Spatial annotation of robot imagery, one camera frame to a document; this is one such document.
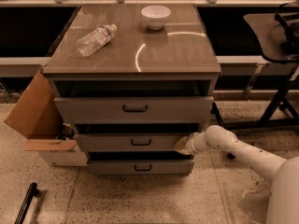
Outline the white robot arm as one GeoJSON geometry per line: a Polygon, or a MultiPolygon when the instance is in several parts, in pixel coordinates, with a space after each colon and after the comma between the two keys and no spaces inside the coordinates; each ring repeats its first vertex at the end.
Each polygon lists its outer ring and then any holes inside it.
{"type": "Polygon", "coordinates": [[[299,224],[299,157],[286,160],[251,146],[219,125],[190,133],[175,144],[175,151],[183,155],[209,149],[232,154],[271,184],[266,224],[299,224]]]}

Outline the yellow-tipped white gripper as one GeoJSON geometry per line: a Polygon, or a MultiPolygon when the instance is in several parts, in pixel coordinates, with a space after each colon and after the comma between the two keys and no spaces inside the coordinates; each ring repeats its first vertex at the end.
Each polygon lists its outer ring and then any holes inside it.
{"type": "Polygon", "coordinates": [[[195,155],[200,152],[197,145],[200,142],[200,133],[191,133],[187,136],[180,138],[174,145],[176,152],[183,155],[195,155]]]}

